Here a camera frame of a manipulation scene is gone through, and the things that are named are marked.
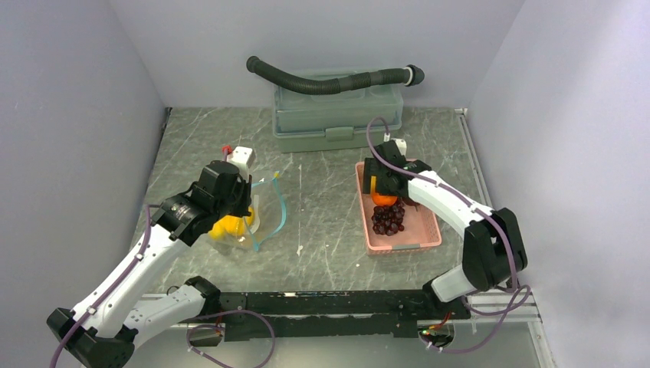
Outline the yellow lemon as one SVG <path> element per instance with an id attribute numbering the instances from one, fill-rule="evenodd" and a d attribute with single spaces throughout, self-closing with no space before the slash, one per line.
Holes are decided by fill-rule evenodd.
<path id="1" fill-rule="evenodd" d="M 228 232 L 223 227 L 221 222 L 216 222 L 210 231 L 208 231 L 208 236 L 214 241 L 224 238 Z"/>

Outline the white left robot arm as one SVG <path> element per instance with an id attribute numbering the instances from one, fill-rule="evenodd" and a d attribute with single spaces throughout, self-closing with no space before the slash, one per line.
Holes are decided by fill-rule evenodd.
<path id="1" fill-rule="evenodd" d="M 227 215 L 250 215 L 251 159 L 231 154 L 206 165 L 187 190 L 145 209 L 144 233 L 107 278 L 71 309 L 57 308 L 47 326 L 58 339 L 49 365 L 67 351 L 85 367 L 122 367 L 135 350 L 166 328 L 197 317 L 214 320 L 221 291 L 201 276 L 169 296 L 140 298 L 155 278 Z"/>

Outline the dark red grape bunch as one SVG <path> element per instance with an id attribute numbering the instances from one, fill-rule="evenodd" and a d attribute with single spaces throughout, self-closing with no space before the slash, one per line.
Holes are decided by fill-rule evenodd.
<path id="1" fill-rule="evenodd" d="M 371 216 L 372 230 L 377 235 L 392 236 L 405 230 L 405 209 L 401 202 L 392 206 L 375 206 Z"/>

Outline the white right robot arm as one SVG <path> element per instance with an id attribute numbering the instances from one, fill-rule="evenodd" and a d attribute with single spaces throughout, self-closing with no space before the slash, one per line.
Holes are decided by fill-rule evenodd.
<path id="1" fill-rule="evenodd" d="M 528 265 L 517 216 L 495 210 L 448 184 L 421 160 L 408 160 L 395 140 L 370 148 L 365 161 L 364 190 L 374 180 L 376 192 L 421 205 L 449 224 L 463 241 L 461 263 L 433 277 L 424 288 L 424 312 L 440 318 L 452 301 L 475 291 L 488 291 L 506 280 L 518 286 L 518 274 Z"/>

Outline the clear zip top bag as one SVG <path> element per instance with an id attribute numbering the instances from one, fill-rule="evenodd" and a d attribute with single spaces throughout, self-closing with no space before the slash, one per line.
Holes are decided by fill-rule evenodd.
<path id="1" fill-rule="evenodd" d="M 281 174 L 276 171 L 271 176 L 256 179 L 252 183 L 251 206 L 255 211 L 255 220 L 251 229 L 240 237 L 226 235 L 214 241 L 208 236 L 213 248 L 232 246 L 252 251 L 259 251 L 284 227 L 287 221 L 287 204 L 280 186 Z"/>

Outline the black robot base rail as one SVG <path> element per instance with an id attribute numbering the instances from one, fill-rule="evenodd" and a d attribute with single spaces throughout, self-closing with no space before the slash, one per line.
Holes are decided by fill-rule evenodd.
<path id="1" fill-rule="evenodd" d="M 423 290 L 224 292 L 189 323 L 220 321 L 228 342 L 263 337 L 390 335 L 416 338 L 427 323 L 467 320 L 456 299 L 434 301 Z"/>

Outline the orange fruit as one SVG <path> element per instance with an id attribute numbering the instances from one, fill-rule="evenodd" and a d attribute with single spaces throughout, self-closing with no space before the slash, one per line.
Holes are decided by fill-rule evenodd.
<path id="1" fill-rule="evenodd" d="M 398 202 L 398 197 L 393 195 L 381 195 L 376 192 L 371 193 L 371 199 L 377 206 L 392 206 Z"/>

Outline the yellow bell pepper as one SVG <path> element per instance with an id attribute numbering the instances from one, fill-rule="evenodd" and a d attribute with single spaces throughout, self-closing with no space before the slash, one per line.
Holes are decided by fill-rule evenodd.
<path id="1" fill-rule="evenodd" d="M 249 215 L 244 217 L 237 217 L 227 215 L 222 218 L 219 223 L 227 235 L 240 237 L 245 235 L 255 220 L 255 211 L 252 207 L 248 207 Z"/>

